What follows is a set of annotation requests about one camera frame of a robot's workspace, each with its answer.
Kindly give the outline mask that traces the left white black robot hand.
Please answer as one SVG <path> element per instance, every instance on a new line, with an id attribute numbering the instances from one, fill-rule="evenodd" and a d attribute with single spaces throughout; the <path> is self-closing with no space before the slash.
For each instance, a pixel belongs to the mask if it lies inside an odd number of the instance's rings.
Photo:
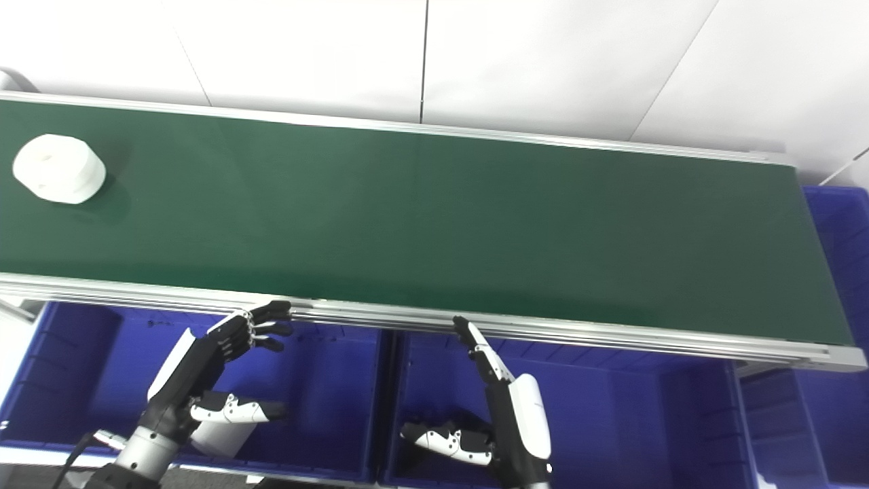
<path id="1" fill-rule="evenodd" d="M 196 337 L 186 330 L 149 388 L 132 442 L 144 451 L 177 453 L 188 443 L 209 457 L 232 458 L 258 424 L 283 420 L 286 405 L 215 389 L 226 365 L 264 348 L 282 352 L 291 336 L 292 305 L 273 300 L 241 309 Z"/>

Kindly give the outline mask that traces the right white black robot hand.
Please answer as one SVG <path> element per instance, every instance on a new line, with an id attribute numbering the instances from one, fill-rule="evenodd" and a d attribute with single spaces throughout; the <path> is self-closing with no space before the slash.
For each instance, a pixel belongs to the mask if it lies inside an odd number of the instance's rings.
<path id="1" fill-rule="evenodd" d="M 460 463 L 486 467 L 503 488 L 551 487 L 551 433 L 537 379 L 515 376 L 477 326 L 454 316 L 453 330 L 468 350 L 485 388 L 491 422 L 472 431 L 454 422 L 406 422 L 401 439 Z"/>

